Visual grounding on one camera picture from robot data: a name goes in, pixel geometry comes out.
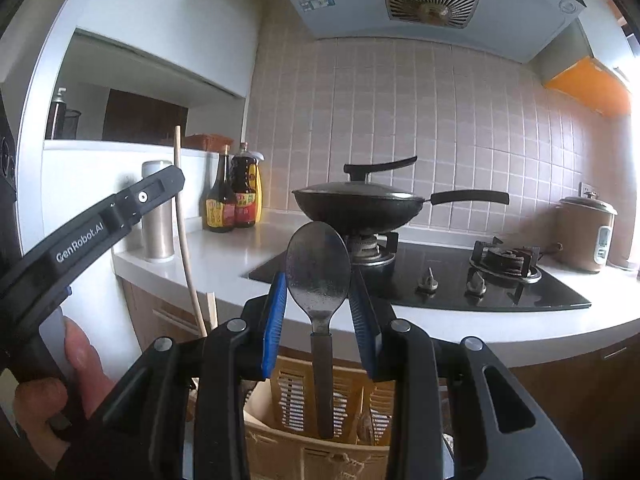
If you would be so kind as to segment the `person's left hand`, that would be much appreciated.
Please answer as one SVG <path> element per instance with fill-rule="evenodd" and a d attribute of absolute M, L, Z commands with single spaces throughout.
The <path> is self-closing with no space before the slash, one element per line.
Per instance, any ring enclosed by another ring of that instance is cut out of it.
<path fill-rule="evenodd" d="M 70 318 L 65 321 L 65 355 L 76 373 L 82 408 L 90 418 L 115 383 L 104 373 L 99 353 L 85 332 Z M 67 403 L 68 394 L 58 378 L 48 377 L 18 385 L 13 400 L 16 421 L 35 453 L 51 470 L 70 444 L 57 437 L 49 419 Z"/>

